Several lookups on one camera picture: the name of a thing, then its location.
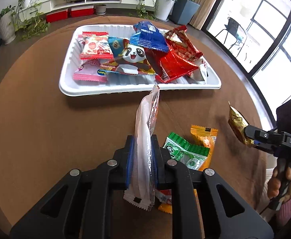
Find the red white peach candy packet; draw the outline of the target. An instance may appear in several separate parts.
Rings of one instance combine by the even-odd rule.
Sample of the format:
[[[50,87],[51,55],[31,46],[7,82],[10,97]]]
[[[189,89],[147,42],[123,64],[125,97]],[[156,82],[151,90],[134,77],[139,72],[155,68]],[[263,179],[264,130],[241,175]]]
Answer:
[[[113,53],[110,48],[107,32],[84,31],[82,33],[84,40],[83,50],[80,59],[113,59]]]

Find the gold snack packet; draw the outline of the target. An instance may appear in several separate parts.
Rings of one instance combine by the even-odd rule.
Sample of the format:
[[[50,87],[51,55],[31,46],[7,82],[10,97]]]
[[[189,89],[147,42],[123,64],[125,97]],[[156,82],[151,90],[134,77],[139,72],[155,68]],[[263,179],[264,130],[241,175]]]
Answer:
[[[244,129],[249,125],[244,116],[229,103],[229,119],[228,124],[231,127],[237,139],[248,147],[254,146],[254,140],[247,138]]]

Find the red star heart snack packet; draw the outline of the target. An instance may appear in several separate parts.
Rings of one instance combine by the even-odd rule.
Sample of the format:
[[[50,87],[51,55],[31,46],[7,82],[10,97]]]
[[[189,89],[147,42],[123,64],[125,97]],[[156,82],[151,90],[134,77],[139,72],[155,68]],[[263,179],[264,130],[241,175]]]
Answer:
[[[203,53],[199,51],[186,35],[187,27],[181,25],[164,34],[167,44],[179,57],[189,62],[199,60]]]

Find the red snack bag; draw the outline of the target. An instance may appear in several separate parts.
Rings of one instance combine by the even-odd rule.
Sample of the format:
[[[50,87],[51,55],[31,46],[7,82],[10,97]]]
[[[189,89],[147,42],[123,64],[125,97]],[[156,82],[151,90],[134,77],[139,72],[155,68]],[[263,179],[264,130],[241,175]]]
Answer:
[[[170,83],[180,77],[198,70],[199,67],[175,53],[169,46],[168,52],[145,49],[147,60],[155,71],[155,79],[160,83]]]

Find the translucent white orange snack packet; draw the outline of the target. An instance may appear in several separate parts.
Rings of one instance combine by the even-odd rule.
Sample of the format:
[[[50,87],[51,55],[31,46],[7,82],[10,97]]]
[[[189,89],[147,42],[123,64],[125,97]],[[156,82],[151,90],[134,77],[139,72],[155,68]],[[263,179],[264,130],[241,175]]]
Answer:
[[[139,104],[126,169],[124,200],[146,211],[150,211],[155,202],[155,153],[151,137],[156,126],[159,98],[160,88],[154,85]]]

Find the panda cartoon snack packet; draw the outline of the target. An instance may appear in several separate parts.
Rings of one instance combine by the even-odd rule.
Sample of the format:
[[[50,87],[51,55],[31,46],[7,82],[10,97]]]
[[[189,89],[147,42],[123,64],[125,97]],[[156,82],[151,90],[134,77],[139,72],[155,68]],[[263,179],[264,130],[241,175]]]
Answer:
[[[130,44],[125,38],[109,37],[113,59],[100,63],[101,69],[127,75],[155,75],[143,47]]]

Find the trailing plant on cabinet left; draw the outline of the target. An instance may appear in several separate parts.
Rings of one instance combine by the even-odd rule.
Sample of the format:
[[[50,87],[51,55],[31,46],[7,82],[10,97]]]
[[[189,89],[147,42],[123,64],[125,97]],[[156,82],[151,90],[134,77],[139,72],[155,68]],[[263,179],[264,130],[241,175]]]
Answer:
[[[19,40],[37,37],[48,31],[50,24],[44,13],[40,12],[42,4],[38,0],[18,0],[12,16]]]

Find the blue snack bag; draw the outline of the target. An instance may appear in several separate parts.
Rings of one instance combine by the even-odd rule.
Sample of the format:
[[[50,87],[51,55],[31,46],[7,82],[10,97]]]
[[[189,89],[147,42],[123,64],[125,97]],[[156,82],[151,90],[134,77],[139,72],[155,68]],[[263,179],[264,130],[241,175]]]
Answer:
[[[146,49],[169,52],[164,36],[151,22],[141,21],[133,26],[135,34],[131,35],[130,43]]]

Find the tall plant blue pot right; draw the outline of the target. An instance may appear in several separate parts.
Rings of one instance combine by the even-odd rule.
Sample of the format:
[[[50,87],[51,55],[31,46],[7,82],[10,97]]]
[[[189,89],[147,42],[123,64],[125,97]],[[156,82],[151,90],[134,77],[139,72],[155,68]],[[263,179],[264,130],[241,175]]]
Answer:
[[[177,0],[173,6],[171,21],[178,25],[187,25],[200,7],[197,1]]]

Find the brown round table cloth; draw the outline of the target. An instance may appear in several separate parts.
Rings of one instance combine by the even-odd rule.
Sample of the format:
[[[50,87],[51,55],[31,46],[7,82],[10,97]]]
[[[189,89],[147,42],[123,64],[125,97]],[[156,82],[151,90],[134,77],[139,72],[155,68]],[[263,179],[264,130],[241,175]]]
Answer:
[[[134,24],[137,18],[103,16],[57,23],[49,34],[0,48],[0,229],[11,227],[73,168],[90,170],[110,159],[133,134],[142,92],[68,97],[59,76],[75,29],[88,24]],[[218,129],[211,167],[256,208],[266,156],[245,147],[228,125],[229,106],[261,124],[257,109],[231,67],[190,32],[220,77],[218,90],[162,91],[155,133],[191,139],[191,125]]]

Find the white red snack packet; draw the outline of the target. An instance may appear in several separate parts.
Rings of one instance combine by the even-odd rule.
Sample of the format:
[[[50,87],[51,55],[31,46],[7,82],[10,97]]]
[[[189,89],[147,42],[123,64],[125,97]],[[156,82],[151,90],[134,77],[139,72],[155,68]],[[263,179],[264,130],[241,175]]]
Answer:
[[[198,67],[198,69],[190,72],[188,76],[196,82],[206,83],[208,78],[206,61],[203,57],[201,57],[200,59],[194,61],[194,64]]]

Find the green white snack packet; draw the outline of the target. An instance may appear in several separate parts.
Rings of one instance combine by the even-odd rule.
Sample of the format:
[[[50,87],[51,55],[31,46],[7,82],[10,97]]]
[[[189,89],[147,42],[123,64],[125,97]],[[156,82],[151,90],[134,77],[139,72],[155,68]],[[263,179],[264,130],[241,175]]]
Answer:
[[[174,132],[167,136],[163,148],[169,151],[172,159],[182,162],[193,170],[201,168],[210,151],[207,147],[191,144]]]

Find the pink cartoon snack packet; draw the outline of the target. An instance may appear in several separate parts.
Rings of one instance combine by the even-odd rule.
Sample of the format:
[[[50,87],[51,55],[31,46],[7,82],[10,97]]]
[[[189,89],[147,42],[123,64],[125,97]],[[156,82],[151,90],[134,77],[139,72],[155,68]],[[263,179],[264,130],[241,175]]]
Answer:
[[[79,45],[81,46],[81,49],[83,50],[84,40],[82,34],[78,35],[77,40]],[[92,81],[97,83],[107,82],[108,80],[107,73],[104,70],[102,70],[100,66],[101,59],[85,59],[85,60],[80,59],[80,61],[81,62],[77,70],[75,70],[73,74],[74,80]]]

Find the small white pot under cabinet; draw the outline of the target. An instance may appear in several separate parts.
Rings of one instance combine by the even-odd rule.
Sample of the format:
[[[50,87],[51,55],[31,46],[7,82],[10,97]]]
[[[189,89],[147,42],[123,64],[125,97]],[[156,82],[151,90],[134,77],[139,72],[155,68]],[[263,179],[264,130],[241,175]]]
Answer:
[[[105,15],[107,12],[107,5],[106,4],[95,5],[95,12],[97,15]]]

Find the red storage box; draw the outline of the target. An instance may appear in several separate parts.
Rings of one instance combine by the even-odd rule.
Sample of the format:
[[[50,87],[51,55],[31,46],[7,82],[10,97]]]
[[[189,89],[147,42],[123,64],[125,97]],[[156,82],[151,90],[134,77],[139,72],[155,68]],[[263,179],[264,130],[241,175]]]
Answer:
[[[85,7],[73,7],[70,9],[70,17],[83,17],[83,16],[91,16],[95,13],[95,9],[93,5],[85,6]]]
[[[66,20],[68,18],[68,10],[54,11],[46,15],[46,22],[53,23],[56,21]]]

